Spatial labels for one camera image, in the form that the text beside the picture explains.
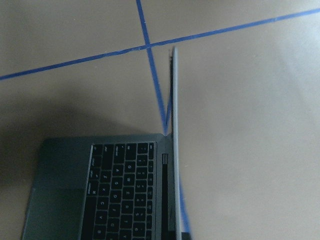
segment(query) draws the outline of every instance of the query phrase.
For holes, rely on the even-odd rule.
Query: keyboard key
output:
[[[85,200],[81,239],[92,238],[94,232],[95,211],[97,205],[96,197],[87,197]]]
[[[101,155],[102,153],[102,145],[96,144],[92,147],[92,155]]]
[[[134,205],[137,207],[146,206],[146,195],[145,194],[136,194],[134,197]]]
[[[154,184],[154,175],[152,173],[148,174],[148,185],[152,186]]]
[[[149,143],[149,159],[154,159],[154,144]]]
[[[111,171],[101,171],[100,183],[110,183]]]
[[[146,212],[147,212],[148,214],[152,214],[152,201],[148,201],[148,202],[146,203]]]
[[[122,201],[121,207],[122,207],[121,213],[132,214],[132,212],[134,211],[134,202],[133,201]]]
[[[137,180],[135,182],[135,192],[136,193],[145,193],[147,191],[147,181],[146,180]]]
[[[96,208],[100,210],[108,210],[108,197],[98,197],[98,202],[96,204]]]
[[[109,218],[107,224],[108,232],[118,232],[119,231],[119,219],[118,218]]]
[[[138,155],[136,158],[137,166],[147,166],[148,157],[147,155]]]
[[[89,171],[89,179],[90,180],[98,180],[100,175],[99,168],[91,168]]]
[[[125,162],[125,145],[116,144],[114,151],[114,163],[123,164]]]
[[[130,230],[120,230],[119,240],[131,240]]]
[[[106,226],[94,226],[93,238],[94,239],[105,239]]]
[[[123,188],[123,199],[134,199],[135,189],[132,186],[127,186]]]
[[[99,196],[109,196],[110,184],[101,183],[99,186]]]
[[[154,171],[154,161],[149,161],[148,171],[149,173],[152,173]]]
[[[113,176],[122,176],[124,174],[124,166],[123,165],[113,165]]]
[[[136,159],[136,150],[137,150],[136,143],[127,144],[126,149],[125,149],[125,159],[126,160],[135,160]]]
[[[148,153],[148,143],[138,143],[138,154]]]
[[[134,237],[144,237],[145,236],[145,224],[143,222],[133,223],[133,236]]]
[[[101,166],[101,162],[102,162],[101,156],[92,156],[90,166],[92,168],[99,168]]]
[[[121,191],[112,190],[110,193],[110,203],[120,203],[121,202]]]
[[[131,229],[132,228],[132,215],[122,215],[120,221],[120,228]]]
[[[136,163],[134,161],[126,161],[124,172],[125,173],[134,173],[136,171]]]
[[[95,214],[95,224],[106,224],[107,214],[107,211],[97,211]]]
[[[135,185],[135,175],[134,174],[125,174],[123,179],[124,186],[133,186]]]
[[[148,169],[146,167],[136,168],[136,179],[146,179],[148,174]]]
[[[147,229],[152,228],[152,216],[151,215],[146,216],[146,228]]]
[[[151,240],[151,231],[146,231],[145,240]]]
[[[145,221],[146,209],[141,207],[135,207],[133,216],[135,221]]]
[[[112,159],[114,155],[114,146],[111,144],[104,145],[101,168],[103,170],[111,170]]]
[[[120,217],[120,204],[110,204],[109,217]]]
[[[118,233],[106,233],[106,240],[119,240]]]
[[[147,195],[148,195],[148,199],[153,198],[153,188],[150,186],[148,187]]]
[[[96,196],[98,194],[98,181],[89,181],[86,190],[88,196]]]
[[[112,189],[122,189],[122,177],[113,177],[111,182]]]

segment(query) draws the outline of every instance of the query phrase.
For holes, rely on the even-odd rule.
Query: laptop keyboard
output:
[[[154,142],[92,146],[82,240],[152,239],[154,147]]]

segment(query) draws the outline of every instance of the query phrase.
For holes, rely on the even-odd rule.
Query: laptop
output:
[[[39,151],[23,240],[181,240],[178,52],[172,134],[51,138]]]

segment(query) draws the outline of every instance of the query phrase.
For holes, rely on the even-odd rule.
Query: open laptop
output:
[[[39,153],[23,240],[181,240],[178,52],[172,134],[51,138]]]

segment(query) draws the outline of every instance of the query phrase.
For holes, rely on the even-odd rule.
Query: beige tile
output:
[[[318,238],[319,24],[310,15],[176,44],[195,239]],[[155,47],[155,61],[170,48]]]
[[[145,51],[0,82],[0,239],[19,239],[47,137],[162,133]]]
[[[152,43],[319,8],[319,1],[142,1]]]
[[[3,1],[0,76],[144,44],[134,1]]]

